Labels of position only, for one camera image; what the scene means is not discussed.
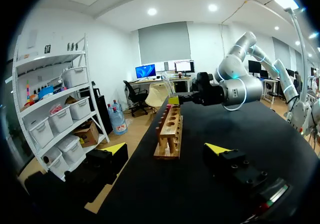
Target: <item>person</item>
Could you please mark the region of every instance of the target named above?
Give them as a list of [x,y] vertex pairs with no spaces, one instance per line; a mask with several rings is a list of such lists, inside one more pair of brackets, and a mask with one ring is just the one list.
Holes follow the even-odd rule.
[[298,94],[300,94],[302,90],[302,80],[297,70],[294,72],[294,76],[295,76],[295,79],[293,81],[293,84]]

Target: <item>shelf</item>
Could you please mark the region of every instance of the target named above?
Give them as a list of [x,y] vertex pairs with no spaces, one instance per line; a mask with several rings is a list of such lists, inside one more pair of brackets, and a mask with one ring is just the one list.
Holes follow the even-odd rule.
[[78,91],[78,90],[80,90],[82,88],[87,88],[87,87],[89,87],[89,83],[78,85],[78,86],[72,87],[70,89],[58,92],[57,94],[51,95],[48,98],[40,100],[37,103],[33,104],[32,106],[29,106],[27,109],[21,111],[20,112],[20,116],[23,118],[26,115],[32,113],[33,111],[35,111],[39,107],[42,107],[45,104],[48,104],[48,103],[50,103],[50,102],[52,102],[52,101],[54,101],[54,100],[56,100],[58,98],[61,98],[61,97],[66,96],[66,95],[68,95],[70,93],[73,93],[75,91]]
[[17,61],[15,67],[17,68],[17,74],[20,75],[26,71],[35,70],[37,68],[72,62],[74,59],[85,53],[84,50],[73,50],[58,55],[52,53],[36,55]]
[[64,138],[66,135],[68,135],[70,132],[72,132],[75,128],[77,128],[78,126],[80,126],[82,123],[84,123],[86,120],[88,120],[89,118],[91,118],[92,116],[94,116],[97,112],[93,111],[91,112],[89,115],[85,116],[84,118],[82,118],[81,120],[72,120],[73,121],[73,125],[70,126],[69,128],[65,129],[63,132],[61,133],[54,133],[53,136],[54,138],[49,141],[49,143],[47,145],[45,145],[44,148],[40,149],[37,153],[37,155],[39,157],[42,157],[47,151],[49,151],[50,148],[52,148],[57,142],[59,142],[62,138]]
[[[104,138],[105,138],[105,135],[99,134],[98,143],[96,145],[83,147],[82,149],[83,149],[84,153],[87,154],[88,152],[95,149],[103,141]],[[80,159],[76,163],[69,162],[68,160],[66,160],[66,163],[69,165],[68,171],[73,172],[84,161],[84,159],[86,159],[86,155],[83,155],[82,157],[80,157]],[[61,177],[61,179],[63,181],[65,181],[65,175],[63,175],[63,177]]]

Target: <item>black tabletop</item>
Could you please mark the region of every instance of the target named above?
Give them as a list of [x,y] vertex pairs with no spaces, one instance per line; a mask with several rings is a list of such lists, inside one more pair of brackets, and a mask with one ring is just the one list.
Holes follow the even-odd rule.
[[239,149],[255,163],[294,186],[281,205],[289,213],[299,202],[319,159],[284,119],[256,101],[238,111],[221,105],[181,106],[182,143],[179,160],[155,160],[157,123],[166,102],[122,170],[98,215],[114,223],[240,223],[248,203],[236,198],[230,187],[205,166],[204,143]]

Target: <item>white robotic arm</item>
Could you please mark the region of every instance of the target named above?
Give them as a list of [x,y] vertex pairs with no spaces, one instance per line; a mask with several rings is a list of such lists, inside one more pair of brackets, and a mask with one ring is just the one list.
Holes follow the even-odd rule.
[[179,101],[193,101],[204,106],[222,104],[229,111],[238,110],[244,103],[259,101],[263,94],[262,82],[250,76],[243,65],[246,55],[252,55],[267,70],[272,79],[279,77],[287,102],[288,123],[303,135],[308,135],[320,122],[320,102],[317,100],[312,108],[299,100],[297,90],[289,77],[284,64],[279,60],[271,62],[261,48],[256,46],[256,36],[246,32],[231,48],[214,73],[219,82],[211,86],[206,72],[197,74],[199,92],[191,96],[179,97]]

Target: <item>wooden test tube rack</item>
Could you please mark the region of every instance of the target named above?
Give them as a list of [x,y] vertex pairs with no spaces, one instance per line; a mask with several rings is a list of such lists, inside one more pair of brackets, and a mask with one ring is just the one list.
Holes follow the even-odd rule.
[[179,159],[183,125],[180,107],[167,107],[158,124],[155,128],[158,144],[153,156],[156,159]]

